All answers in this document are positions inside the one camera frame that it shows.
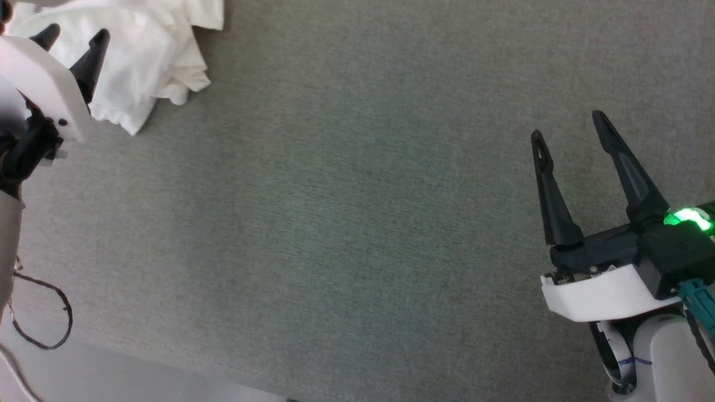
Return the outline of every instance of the green led light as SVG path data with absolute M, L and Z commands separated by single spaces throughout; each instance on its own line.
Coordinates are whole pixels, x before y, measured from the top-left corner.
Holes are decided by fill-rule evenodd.
M 684 220 L 692 220 L 697 223 L 700 230 L 703 230 L 704 232 L 713 228 L 712 223 L 705 220 L 702 216 L 700 216 L 698 211 L 691 208 L 685 208 L 684 210 L 679 210 L 674 214 L 667 215 L 665 219 L 663 219 L 663 223 L 666 225 L 677 225 Z

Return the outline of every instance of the gray carpet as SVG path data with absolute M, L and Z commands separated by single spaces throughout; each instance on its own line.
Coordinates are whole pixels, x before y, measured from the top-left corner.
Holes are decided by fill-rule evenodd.
M 302 401 L 602 401 L 550 314 L 529 134 L 585 232 L 625 221 L 603 109 L 673 205 L 715 198 L 707 1 L 242 0 L 214 84 L 25 187 L 75 336 Z M 58 322 L 56 300 L 16 303 Z

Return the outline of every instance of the wire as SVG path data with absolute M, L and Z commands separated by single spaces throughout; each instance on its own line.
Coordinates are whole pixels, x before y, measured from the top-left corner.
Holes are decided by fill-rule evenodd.
M 72 306 L 69 304 L 69 300 L 67 300 L 67 296 L 65 296 L 64 292 L 62 289 L 58 288 L 55 285 L 51 285 L 43 280 L 35 279 L 35 278 L 30 278 L 29 276 L 22 275 L 21 273 L 17 272 L 17 270 L 13 273 L 16 277 L 20 279 L 24 279 L 28 282 L 36 283 L 37 285 L 44 286 L 45 288 L 49 288 L 57 292 L 57 295 L 59 296 L 60 299 L 62 299 L 62 302 L 64 303 L 64 308 L 62 310 L 65 310 L 67 312 L 67 331 L 64 333 L 64 336 L 62 339 L 59 340 L 58 343 L 55 343 L 52 346 L 47 346 L 42 342 L 39 342 L 35 340 L 34 338 L 30 337 L 25 333 L 25 331 L 20 328 L 20 324 L 17 323 L 17 320 L 15 320 L 15 312 L 12 309 L 12 298 L 10 298 L 10 301 L 8 302 L 8 307 L 10 308 L 10 317 L 12 318 L 12 325 L 15 327 L 17 332 L 20 334 L 22 338 L 24 338 L 26 341 L 32 343 L 33 345 L 37 346 L 38 348 L 42 350 L 54 350 L 59 348 L 60 346 L 64 345 L 65 342 L 67 342 L 67 338 L 69 338 L 69 334 L 72 332 L 72 323 L 74 322 L 72 318 Z
M 12 297 L 10 297 L 10 301 L 8 302 L 7 305 L 10 310 L 10 316 L 12 318 L 12 325 L 15 327 L 15 330 L 17 330 L 17 333 L 20 334 L 20 336 L 24 340 L 27 340 L 28 342 L 32 343 L 33 345 L 37 346 L 38 348 L 40 348 L 42 350 L 57 349 L 60 346 L 64 345 L 65 342 L 67 342 L 67 338 L 69 338 L 69 334 L 72 331 L 72 323 L 74 322 L 73 317 L 72 317 L 72 306 L 69 304 L 69 300 L 67 300 L 67 296 L 65 296 L 62 289 L 58 288 L 55 285 L 51 285 L 43 280 L 30 278 L 27 275 L 22 275 L 21 273 L 18 272 L 22 268 L 23 268 L 22 261 L 20 261 L 20 257 L 17 257 L 16 263 L 15 263 L 15 272 L 13 273 L 13 276 L 18 277 L 23 280 L 26 280 L 31 283 L 34 283 L 36 285 L 40 285 L 40 286 L 44 286 L 45 288 L 52 289 L 57 293 L 59 298 L 64 303 L 63 310 L 65 310 L 67 312 L 67 331 L 64 333 L 64 336 L 62 337 L 62 339 L 58 343 L 55 343 L 52 346 L 47 346 L 44 343 L 35 340 L 34 338 L 27 335 L 25 333 L 25 331 L 23 331 L 22 328 L 20 328 L 20 325 L 17 323 L 17 320 L 15 319 L 15 311 L 12 308 Z M 27 384 L 27 381 L 25 380 L 25 377 L 23 377 L 22 372 L 20 371 L 20 368 L 19 368 L 17 362 L 15 361 L 15 358 L 13 357 L 12 353 L 10 353 L 10 351 L 7 350 L 7 348 L 2 344 L 0 344 L 0 356 L 2 356 L 3 360 L 5 360 L 5 363 L 7 363 L 7 366 L 10 367 L 17 384 L 20 386 L 20 389 L 23 391 L 25 396 L 30 400 L 30 402 L 42 402 L 42 400 L 35 394 L 35 392 L 32 391 L 30 386 Z
M 13 357 L 12 353 L 10 353 L 10 350 L 7 350 L 5 345 L 2 344 L 0 344 L 0 356 L 2 356 L 7 366 L 10 367 L 10 371 L 15 377 L 15 381 L 20 386 L 20 389 L 25 394 L 27 399 L 29 399 L 31 402 L 42 402 L 42 400 L 35 394 L 35 392 L 32 391 L 30 386 L 27 385 L 27 381 L 25 380 L 25 377 L 22 375 L 22 372 L 20 371 L 20 368 L 15 361 L 15 357 Z
M 700 349 L 700 353 L 703 354 L 703 357 L 708 362 L 708 367 L 710 367 L 710 371 L 715 374 L 715 359 L 713 359 L 713 356 L 712 354 L 710 354 L 710 350 L 708 349 L 707 344 L 705 344 L 703 334 L 700 333 L 700 327 L 695 321 L 695 316 L 693 315 L 693 313 L 690 312 L 690 310 L 686 309 L 685 318 L 688 320 L 690 332 L 692 332 L 693 336 L 695 337 L 695 344 L 697 344 L 698 348 Z

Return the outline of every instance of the black cable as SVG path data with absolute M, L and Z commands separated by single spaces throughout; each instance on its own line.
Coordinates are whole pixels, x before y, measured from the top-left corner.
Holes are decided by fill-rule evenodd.
M 67 332 L 64 333 L 64 336 L 62 337 L 62 339 L 58 343 L 55 343 L 52 346 L 47 346 L 44 343 L 38 342 L 37 340 L 33 339 L 32 337 L 27 335 L 25 333 L 25 331 L 22 330 L 22 328 L 20 328 L 20 325 L 17 323 L 17 320 L 15 320 L 15 312 L 12 310 L 12 301 L 10 301 L 10 303 L 8 303 L 8 306 L 10 307 L 10 313 L 11 313 L 11 317 L 12 317 L 12 325 L 15 327 L 17 332 L 26 341 L 32 343 L 33 345 L 37 346 L 38 348 L 40 348 L 42 350 L 54 350 L 54 349 L 57 349 L 60 346 L 64 345 L 64 343 L 67 342 L 67 338 L 69 338 L 69 333 L 72 332 L 73 319 L 72 319 L 72 306 L 69 304 L 69 300 L 67 300 L 67 296 L 64 295 L 64 292 L 62 291 L 62 289 L 58 288 L 55 285 L 51 285 L 47 282 L 44 282 L 43 280 L 30 278 L 29 276 L 22 275 L 21 273 L 18 273 L 17 271 L 15 271 L 15 273 L 13 275 L 15 275 L 16 277 L 18 277 L 20 279 L 24 279 L 28 282 L 32 282 L 37 285 L 44 286 L 45 288 L 49 288 L 49 289 L 52 289 L 55 292 L 57 292 L 57 295 L 59 296 L 59 298 L 62 299 L 62 302 L 64 303 L 64 308 L 62 310 L 65 310 L 67 312 L 67 318 L 68 318 Z
M 690 312 L 690 310 L 685 310 L 685 318 L 688 320 L 688 325 L 690 325 L 690 331 L 695 337 L 695 344 L 697 344 L 698 348 L 700 349 L 700 353 L 703 354 L 703 357 L 708 362 L 708 367 L 710 367 L 710 371 L 715 374 L 715 359 L 713 359 L 713 356 L 712 354 L 710 354 L 710 350 L 708 349 L 707 344 L 705 344 L 703 334 L 700 333 L 700 327 L 695 321 L 695 316 L 693 315 L 693 313 Z

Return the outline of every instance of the blue marking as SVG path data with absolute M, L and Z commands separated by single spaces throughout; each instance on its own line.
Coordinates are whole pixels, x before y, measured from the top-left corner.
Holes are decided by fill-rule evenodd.
M 650 360 L 642 359 L 642 358 L 636 358 L 636 363 L 642 363 L 645 364 L 646 366 L 652 366 L 653 362 Z
M 650 360 L 646 360 L 646 359 L 642 359 L 642 358 L 633 358 L 633 357 L 630 357 L 630 358 L 627 358 L 627 359 L 623 359 L 623 360 L 619 360 L 619 361 L 618 361 L 618 365 L 619 365 L 619 366 L 625 366 L 626 364 L 631 364 L 631 363 L 633 363 L 634 361 L 635 361 L 636 363 L 645 364 L 646 366 L 652 366 L 652 365 L 653 365 L 653 362 L 650 361 Z

